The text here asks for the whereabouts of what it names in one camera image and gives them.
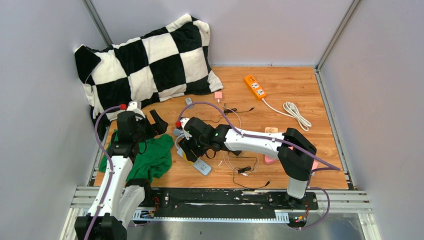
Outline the pink usb charger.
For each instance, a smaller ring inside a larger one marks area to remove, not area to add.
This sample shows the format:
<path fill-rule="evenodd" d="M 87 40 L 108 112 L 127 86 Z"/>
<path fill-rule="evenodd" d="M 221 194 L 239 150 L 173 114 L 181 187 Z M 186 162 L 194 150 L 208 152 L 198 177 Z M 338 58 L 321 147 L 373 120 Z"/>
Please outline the pink usb charger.
<path fill-rule="evenodd" d="M 217 102 L 222 101 L 222 100 L 223 100 L 223 93 L 222 93 L 221 91 L 216 91 L 216 92 L 214 92 L 214 99 L 215 99 Z"/>

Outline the pink cube socket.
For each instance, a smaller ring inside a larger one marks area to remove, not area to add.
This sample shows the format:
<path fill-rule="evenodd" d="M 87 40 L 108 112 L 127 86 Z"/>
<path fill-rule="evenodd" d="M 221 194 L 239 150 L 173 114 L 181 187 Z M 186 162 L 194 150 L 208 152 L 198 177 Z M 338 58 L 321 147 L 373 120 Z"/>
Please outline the pink cube socket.
<path fill-rule="evenodd" d="M 319 165 L 319 162 L 315 160 L 315 161 L 313 162 L 313 165 L 312 165 L 312 170 L 317 169 L 317 168 L 318 168 L 318 165 Z"/>

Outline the beige cube socket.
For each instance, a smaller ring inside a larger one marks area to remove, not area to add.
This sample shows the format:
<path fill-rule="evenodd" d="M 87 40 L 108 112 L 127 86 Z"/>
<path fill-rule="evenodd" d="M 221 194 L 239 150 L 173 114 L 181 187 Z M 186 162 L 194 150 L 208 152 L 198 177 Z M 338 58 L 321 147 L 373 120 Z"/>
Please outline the beige cube socket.
<path fill-rule="evenodd" d="M 279 132 L 279 130 L 278 130 L 278 128 L 277 128 L 277 127 L 266 127 L 266 128 L 264 129 L 264 132 L 265 132 L 265 133 L 269 133 L 269 134 L 274 134 L 274 133 L 278 133 L 278 132 Z"/>

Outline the light blue power strip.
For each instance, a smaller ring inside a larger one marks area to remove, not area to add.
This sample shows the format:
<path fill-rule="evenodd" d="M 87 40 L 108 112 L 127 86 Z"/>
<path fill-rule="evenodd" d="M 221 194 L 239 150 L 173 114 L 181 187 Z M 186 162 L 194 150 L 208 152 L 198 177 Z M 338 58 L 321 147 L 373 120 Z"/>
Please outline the light blue power strip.
<path fill-rule="evenodd" d="M 184 152 L 182 148 L 179 148 L 177 150 L 177 154 L 187 162 L 187 160 L 184 158 Z M 198 158 L 197 161 L 191 166 L 198 170 L 204 176 L 207 176 L 212 170 L 212 168 L 200 158 Z"/>

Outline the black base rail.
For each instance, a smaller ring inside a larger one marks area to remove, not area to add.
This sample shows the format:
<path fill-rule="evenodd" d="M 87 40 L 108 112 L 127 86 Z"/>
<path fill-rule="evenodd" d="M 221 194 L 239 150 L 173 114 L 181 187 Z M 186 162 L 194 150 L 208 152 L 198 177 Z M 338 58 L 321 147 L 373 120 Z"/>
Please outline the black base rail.
<path fill-rule="evenodd" d="M 282 223 L 304 226 L 318 210 L 314 192 L 296 200 L 284 190 L 233 188 L 155 188 L 136 209 L 137 223 L 159 221 L 218 223 Z"/>

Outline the grey blue small charger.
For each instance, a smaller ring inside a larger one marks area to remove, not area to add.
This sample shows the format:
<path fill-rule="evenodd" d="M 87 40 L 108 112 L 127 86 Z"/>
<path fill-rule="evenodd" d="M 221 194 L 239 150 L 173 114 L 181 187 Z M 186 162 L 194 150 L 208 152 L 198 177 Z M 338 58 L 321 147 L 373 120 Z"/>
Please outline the grey blue small charger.
<path fill-rule="evenodd" d="M 192 99 L 190 97 L 187 97 L 185 99 L 185 102 L 186 102 L 187 105 L 191 105 L 193 103 L 193 101 L 192 101 Z"/>

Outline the orange power strip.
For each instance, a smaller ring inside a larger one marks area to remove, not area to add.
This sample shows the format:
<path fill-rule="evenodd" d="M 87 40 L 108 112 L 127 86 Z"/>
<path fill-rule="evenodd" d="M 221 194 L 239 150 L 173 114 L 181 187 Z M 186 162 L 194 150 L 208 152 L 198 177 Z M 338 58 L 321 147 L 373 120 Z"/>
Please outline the orange power strip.
<path fill-rule="evenodd" d="M 258 81 L 253 75 L 247 75 L 244 77 L 244 83 L 250 92 L 253 94 L 257 101 L 261 101 L 267 96 L 265 90 L 259 85 Z"/>

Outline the pink power strip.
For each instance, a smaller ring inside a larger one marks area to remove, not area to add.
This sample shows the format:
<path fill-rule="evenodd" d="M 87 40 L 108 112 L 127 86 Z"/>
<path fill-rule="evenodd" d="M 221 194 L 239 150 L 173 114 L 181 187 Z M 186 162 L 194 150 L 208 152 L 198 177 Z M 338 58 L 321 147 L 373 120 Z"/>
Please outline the pink power strip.
<path fill-rule="evenodd" d="M 278 161 L 279 161 L 278 158 L 273 158 L 273 157 L 270 157 L 269 155 L 264 156 L 264 163 L 267 164 L 267 165 L 271 165 L 271 164 L 276 163 Z"/>

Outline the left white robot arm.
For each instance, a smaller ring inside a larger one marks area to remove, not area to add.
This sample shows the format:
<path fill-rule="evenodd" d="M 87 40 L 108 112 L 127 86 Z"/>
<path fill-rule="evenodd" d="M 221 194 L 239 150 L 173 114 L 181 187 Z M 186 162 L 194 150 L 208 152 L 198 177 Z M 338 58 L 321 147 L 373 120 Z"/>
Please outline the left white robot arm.
<path fill-rule="evenodd" d="M 167 131 L 168 123 L 155 110 L 150 110 L 154 123 L 137 109 L 117 115 L 117 129 L 108 149 L 106 171 L 93 204 L 84 216 L 76 218 L 74 229 L 79 240 L 125 240 L 127 229 L 137 207 L 153 201 L 150 182 L 146 178 L 127 181 L 140 143 L 146 143 Z"/>

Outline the black white checkered pillow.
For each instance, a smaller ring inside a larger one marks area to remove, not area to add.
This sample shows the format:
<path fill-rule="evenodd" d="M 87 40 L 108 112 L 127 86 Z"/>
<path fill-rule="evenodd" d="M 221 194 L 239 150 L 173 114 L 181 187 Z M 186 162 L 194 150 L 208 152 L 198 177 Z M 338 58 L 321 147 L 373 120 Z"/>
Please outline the black white checkered pillow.
<path fill-rule="evenodd" d="M 78 78 L 90 105 L 92 122 L 103 138 L 117 118 L 111 107 L 140 101 L 143 107 L 185 95 L 223 89 L 209 62 L 208 23 L 184 14 L 146 35 L 99 50 L 74 50 Z"/>

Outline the black tp-link power adapter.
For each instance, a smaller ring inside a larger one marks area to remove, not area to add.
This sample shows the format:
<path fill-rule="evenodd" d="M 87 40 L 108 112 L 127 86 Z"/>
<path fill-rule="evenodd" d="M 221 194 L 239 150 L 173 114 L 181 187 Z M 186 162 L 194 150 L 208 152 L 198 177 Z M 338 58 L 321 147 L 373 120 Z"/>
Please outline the black tp-link power adapter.
<path fill-rule="evenodd" d="M 234 167 L 231 163 L 231 159 L 254 159 L 254 163 L 253 166 L 245 166 L 245 167 Z M 238 182 L 236 182 L 236 175 L 241 175 L 241 176 L 245 176 L 248 177 L 249 174 L 254 173 L 257 168 L 259 167 L 259 155 L 256 153 L 255 156 L 243 156 L 241 154 L 236 155 L 234 152 L 229 152 L 227 153 L 227 158 L 226 158 L 226 162 L 228 163 L 228 166 L 230 167 L 230 169 L 232 170 L 233 174 L 232 174 L 232 182 L 243 188 L 243 189 L 248 189 L 248 190 L 258 190 L 258 189 L 264 189 L 265 187 L 269 186 L 271 183 L 271 180 L 268 180 L 264 185 L 259 186 L 259 187 L 248 187 L 245 186 L 243 184 L 240 184 Z"/>

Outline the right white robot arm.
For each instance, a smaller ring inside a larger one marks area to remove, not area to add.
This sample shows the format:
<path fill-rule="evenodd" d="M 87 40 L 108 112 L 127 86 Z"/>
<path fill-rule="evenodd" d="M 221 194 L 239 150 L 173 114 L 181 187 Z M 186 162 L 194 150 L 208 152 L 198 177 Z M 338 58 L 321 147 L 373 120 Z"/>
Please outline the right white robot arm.
<path fill-rule="evenodd" d="M 178 144 L 189 161 L 195 161 L 208 151 L 242 151 L 268 155 L 278 159 L 288 176 L 286 204 L 298 209 L 306 201 L 305 192 L 316 157 L 316 147 L 298 130 L 265 133 L 243 130 L 231 124 L 213 127 L 197 117 L 183 117 L 176 122 L 184 138 Z"/>

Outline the green cloth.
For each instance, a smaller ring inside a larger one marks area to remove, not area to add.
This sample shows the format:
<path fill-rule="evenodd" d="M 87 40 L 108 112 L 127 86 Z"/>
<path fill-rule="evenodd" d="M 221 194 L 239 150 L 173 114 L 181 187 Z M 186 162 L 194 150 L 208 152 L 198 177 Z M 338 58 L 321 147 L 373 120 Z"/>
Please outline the green cloth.
<path fill-rule="evenodd" d="M 139 149 L 142 154 L 136 156 L 126 181 L 147 179 L 152 183 L 154 178 L 161 178 L 172 166 L 173 146 L 174 139 L 168 134 L 140 142 Z"/>

